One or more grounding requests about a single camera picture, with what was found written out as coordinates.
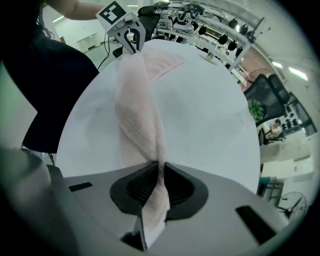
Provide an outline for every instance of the white table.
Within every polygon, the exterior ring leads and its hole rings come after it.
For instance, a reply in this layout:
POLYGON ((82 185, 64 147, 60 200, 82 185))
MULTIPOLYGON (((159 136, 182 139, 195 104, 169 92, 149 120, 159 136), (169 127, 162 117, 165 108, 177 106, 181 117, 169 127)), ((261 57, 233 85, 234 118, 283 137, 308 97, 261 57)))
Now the white table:
MULTIPOLYGON (((152 85, 167 161, 232 179, 255 193, 258 135, 235 79, 220 61, 214 65, 188 45, 165 40, 146 45, 185 58, 152 85)), ((56 155, 64 177, 122 168, 114 108, 118 64, 110 63, 89 84, 68 117, 56 155)))

